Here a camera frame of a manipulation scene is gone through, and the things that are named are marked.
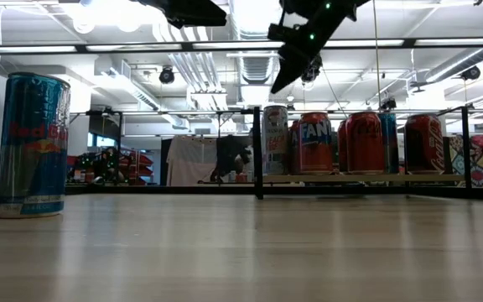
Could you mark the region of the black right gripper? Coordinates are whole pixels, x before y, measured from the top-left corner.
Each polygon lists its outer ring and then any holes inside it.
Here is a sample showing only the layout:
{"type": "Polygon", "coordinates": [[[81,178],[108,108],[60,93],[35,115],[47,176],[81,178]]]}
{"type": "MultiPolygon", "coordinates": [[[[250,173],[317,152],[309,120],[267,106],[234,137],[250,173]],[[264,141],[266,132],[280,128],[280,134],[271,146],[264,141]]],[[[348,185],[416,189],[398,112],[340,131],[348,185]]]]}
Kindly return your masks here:
{"type": "Polygon", "coordinates": [[[267,38],[283,42],[279,48],[279,72],[273,82],[271,93],[276,94],[298,79],[309,62],[325,46],[330,36],[344,21],[344,14],[322,14],[313,16],[296,29],[271,23],[267,38]]]}

